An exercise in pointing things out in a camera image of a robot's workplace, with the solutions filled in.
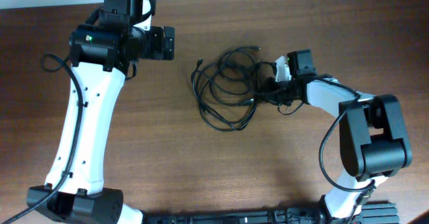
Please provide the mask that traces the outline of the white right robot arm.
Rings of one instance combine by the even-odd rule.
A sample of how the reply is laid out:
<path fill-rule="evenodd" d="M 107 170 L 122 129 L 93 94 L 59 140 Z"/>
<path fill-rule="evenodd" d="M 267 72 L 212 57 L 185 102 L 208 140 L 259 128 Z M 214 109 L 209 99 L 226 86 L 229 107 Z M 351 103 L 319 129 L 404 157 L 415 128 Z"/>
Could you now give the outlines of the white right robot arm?
<path fill-rule="evenodd" d="M 362 93 L 329 74 L 318 74 L 310 50 L 290 52 L 270 63 L 273 77 L 262 99 L 271 104 L 303 104 L 335 118 L 323 137 L 318 162 L 332 189 L 315 208 L 288 208 L 286 223 L 399 223 L 393 203 L 369 203 L 376 188 L 412 162 L 402 109 L 397 97 Z M 332 132 L 339 130 L 343 171 L 338 180 L 327 173 L 323 155 Z"/>

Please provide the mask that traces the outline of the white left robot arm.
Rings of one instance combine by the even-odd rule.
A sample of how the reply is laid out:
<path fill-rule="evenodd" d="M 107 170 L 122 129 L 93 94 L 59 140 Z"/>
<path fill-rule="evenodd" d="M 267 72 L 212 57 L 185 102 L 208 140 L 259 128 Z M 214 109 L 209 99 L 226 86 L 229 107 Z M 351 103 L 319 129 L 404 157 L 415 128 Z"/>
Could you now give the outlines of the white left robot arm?
<path fill-rule="evenodd" d="M 175 30 L 151 24 L 156 0 L 104 0 L 70 35 L 61 60 L 70 96 L 56 158 L 29 210 L 60 223 L 141 223 L 143 212 L 104 185 L 107 137 L 117 98 L 137 62 L 172 60 Z"/>

